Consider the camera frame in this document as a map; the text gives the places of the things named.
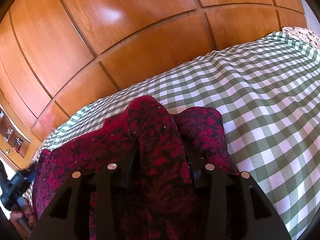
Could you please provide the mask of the person's left hand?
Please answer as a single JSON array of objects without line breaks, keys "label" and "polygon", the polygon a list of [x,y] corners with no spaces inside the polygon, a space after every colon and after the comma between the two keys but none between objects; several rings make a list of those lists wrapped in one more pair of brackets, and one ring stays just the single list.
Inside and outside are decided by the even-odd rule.
[{"label": "person's left hand", "polygon": [[35,226],[37,223],[37,215],[33,211],[33,208],[29,204],[29,201],[21,197],[19,199],[19,206],[21,207],[20,210],[12,210],[10,213],[10,222],[17,230],[18,234],[23,239],[28,239],[30,236],[30,233],[28,233],[25,228],[21,225],[21,223],[18,221],[19,219],[26,218],[28,220],[28,224],[31,228]]}]

